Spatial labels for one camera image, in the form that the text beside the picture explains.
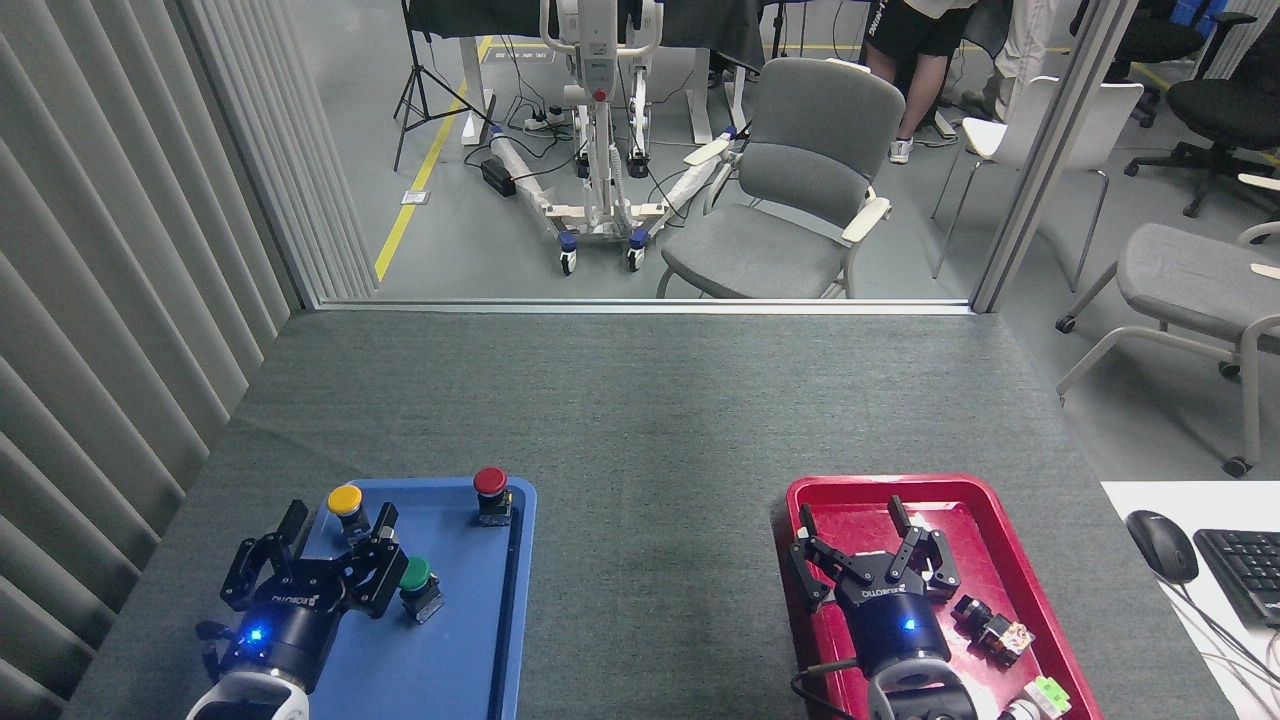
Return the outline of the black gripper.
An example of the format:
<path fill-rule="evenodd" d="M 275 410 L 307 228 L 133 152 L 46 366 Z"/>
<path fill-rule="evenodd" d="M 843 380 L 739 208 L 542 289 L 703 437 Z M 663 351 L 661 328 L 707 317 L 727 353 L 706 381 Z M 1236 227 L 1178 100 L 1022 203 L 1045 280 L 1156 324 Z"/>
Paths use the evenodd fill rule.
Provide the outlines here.
<path fill-rule="evenodd" d="M 887 509 L 901 538 L 887 570 L 891 583 L 861 584 L 864 574 L 852 560 L 818 537 L 809 503 L 799 506 L 801 525 L 788 546 L 805 610 L 817 614 L 823 603 L 838 605 L 868 679 L 908 660 L 951 660 L 929 600 L 948 601 L 961 584 L 945 533 L 914 524 L 897 495 L 890 497 Z"/>
<path fill-rule="evenodd" d="M 316 689 L 346 610 L 381 618 L 399 588 L 408 559 L 396 534 L 399 512 L 384 503 L 364 533 L 343 521 L 351 547 L 342 562 L 342 580 L 296 580 L 262 584 L 251 597 L 265 564 L 276 577 L 292 577 L 294 542 L 308 519 L 306 503 L 294 498 L 279 525 L 241 542 L 221 587 L 223 602 L 244 615 L 221 660 L 224 671 L 278 670 L 306 693 Z"/>

